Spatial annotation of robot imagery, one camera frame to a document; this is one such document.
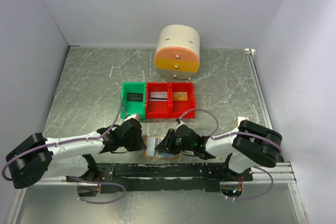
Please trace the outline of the tan leather card holder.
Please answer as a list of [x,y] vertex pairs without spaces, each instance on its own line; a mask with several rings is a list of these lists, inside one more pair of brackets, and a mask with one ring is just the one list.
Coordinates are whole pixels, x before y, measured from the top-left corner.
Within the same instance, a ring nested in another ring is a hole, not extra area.
[[159,158],[145,157],[145,150],[143,150],[143,157],[144,158],[153,158],[153,159],[177,159],[178,158],[177,155],[172,155],[172,154],[167,154],[167,153],[162,153],[162,152],[160,152],[160,154],[161,155],[160,155]]

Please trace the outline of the silver striped card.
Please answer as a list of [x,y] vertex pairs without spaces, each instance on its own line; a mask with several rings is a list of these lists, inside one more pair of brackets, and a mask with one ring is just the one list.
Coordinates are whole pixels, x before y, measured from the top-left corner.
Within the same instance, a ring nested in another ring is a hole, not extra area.
[[145,157],[153,157],[153,158],[159,158],[160,152],[156,151],[155,148],[157,145],[161,142],[161,137],[156,136],[146,136],[145,144],[146,144],[146,150],[145,150]]
[[150,92],[149,101],[168,101],[168,93],[162,91]]

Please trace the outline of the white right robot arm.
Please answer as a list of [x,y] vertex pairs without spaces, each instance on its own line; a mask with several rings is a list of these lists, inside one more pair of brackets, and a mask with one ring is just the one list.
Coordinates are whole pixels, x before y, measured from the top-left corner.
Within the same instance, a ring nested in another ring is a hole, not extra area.
[[227,154],[223,176],[233,181],[255,165],[275,167],[282,152],[281,142],[280,133],[249,120],[242,120],[237,128],[217,136],[200,136],[179,121],[175,129],[169,129],[155,150],[171,155],[192,152],[202,160]]

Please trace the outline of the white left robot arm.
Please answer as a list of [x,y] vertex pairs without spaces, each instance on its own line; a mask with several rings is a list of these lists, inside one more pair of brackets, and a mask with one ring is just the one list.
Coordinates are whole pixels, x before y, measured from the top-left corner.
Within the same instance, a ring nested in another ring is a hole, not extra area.
[[129,152],[146,148],[137,119],[128,118],[121,125],[74,137],[46,138],[34,133],[7,154],[2,176],[16,189],[59,176],[81,177],[90,182],[98,175],[93,157],[114,153],[120,147]]

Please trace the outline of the black card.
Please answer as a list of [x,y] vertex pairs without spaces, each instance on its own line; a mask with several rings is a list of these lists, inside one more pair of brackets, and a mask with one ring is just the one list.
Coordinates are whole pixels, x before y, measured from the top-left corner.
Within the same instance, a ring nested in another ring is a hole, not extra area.
[[143,93],[129,92],[127,95],[127,101],[129,102],[143,102]]

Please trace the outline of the gold VIP card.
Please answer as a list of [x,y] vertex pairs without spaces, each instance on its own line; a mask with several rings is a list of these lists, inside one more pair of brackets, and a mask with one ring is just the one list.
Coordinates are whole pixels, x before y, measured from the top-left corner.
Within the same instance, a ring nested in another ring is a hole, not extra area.
[[173,101],[187,101],[188,93],[187,92],[173,92]]

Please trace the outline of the red bin with gold card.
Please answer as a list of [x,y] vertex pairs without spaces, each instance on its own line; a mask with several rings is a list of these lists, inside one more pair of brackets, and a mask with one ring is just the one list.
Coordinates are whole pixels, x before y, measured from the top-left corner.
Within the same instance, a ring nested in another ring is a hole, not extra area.
[[[184,112],[196,108],[196,100],[194,94],[194,85],[190,82],[171,82],[172,89],[172,111],[171,117],[178,118]],[[173,101],[173,92],[187,92],[187,101]]]

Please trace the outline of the red bin with silver card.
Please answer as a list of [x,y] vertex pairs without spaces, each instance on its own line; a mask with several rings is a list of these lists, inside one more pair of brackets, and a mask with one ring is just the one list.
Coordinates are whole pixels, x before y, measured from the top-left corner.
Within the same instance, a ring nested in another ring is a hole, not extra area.
[[[150,92],[168,93],[168,101],[149,101]],[[148,82],[146,84],[145,115],[147,119],[169,119],[172,111],[172,89],[169,82]]]

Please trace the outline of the white red card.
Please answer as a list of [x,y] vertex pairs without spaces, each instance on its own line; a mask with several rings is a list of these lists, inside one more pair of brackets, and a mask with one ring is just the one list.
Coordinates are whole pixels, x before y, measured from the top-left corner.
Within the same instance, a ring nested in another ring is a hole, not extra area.
[[249,118],[243,117],[243,116],[239,116],[237,118],[237,126],[240,126],[240,124],[241,124],[242,121],[249,121]]

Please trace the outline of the green plastic bin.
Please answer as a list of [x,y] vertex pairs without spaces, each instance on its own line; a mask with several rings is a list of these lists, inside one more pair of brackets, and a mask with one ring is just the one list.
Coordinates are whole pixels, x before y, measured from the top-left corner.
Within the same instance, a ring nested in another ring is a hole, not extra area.
[[[143,93],[143,102],[129,102],[127,95],[129,92]],[[145,100],[146,83],[145,82],[124,82],[121,89],[123,109],[121,109],[121,118],[125,119],[131,114],[138,113],[141,119],[145,119]]]

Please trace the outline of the round three-drawer mini cabinet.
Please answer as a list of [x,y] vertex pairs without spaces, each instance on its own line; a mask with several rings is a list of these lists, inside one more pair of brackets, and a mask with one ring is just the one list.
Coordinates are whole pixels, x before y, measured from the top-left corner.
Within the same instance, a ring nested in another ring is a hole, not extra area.
[[199,56],[198,32],[185,25],[169,25],[160,32],[154,66],[163,77],[186,80],[198,72]]

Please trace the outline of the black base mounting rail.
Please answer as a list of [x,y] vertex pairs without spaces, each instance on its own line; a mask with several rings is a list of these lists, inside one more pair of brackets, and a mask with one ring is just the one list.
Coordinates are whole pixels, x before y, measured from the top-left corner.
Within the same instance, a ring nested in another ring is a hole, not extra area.
[[126,191],[204,190],[219,192],[221,182],[238,183],[253,180],[250,169],[238,174],[226,163],[97,163],[85,175],[77,176],[90,182],[118,183]]

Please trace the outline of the aluminium frame rail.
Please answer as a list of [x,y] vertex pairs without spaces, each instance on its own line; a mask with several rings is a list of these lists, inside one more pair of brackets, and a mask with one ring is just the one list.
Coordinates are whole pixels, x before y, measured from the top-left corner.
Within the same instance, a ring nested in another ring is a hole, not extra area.
[[[258,79],[258,75],[257,75],[257,70],[254,64],[254,49],[250,49],[250,48],[246,48],[244,50],[245,54],[247,55],[247,59],[249,62],[249,66],[253,75],[253,79],[254,79],[254,84],[255,84],[255,88],[257,90],[257,97],[261,106],[261,111],[263,114],[263,118],[266,124],[266,127],[273,129],[272,128],[272,123],[269,117],[269,113],[267,110],[267,106],[266,106],[266,102],[261,90],[261,86],[260,86],[260,82]],[[275,177],[274,181],[275,183],[291,183],[294,184],[296,183],[296,178],[295,178],[295,174],[293,172],[292,166],[290,162],[285,162],[283,159],[283,155],[280,154],[278,157],[278,163],[276,165],[276,167],[274,168],[270,168],[269,172]]]

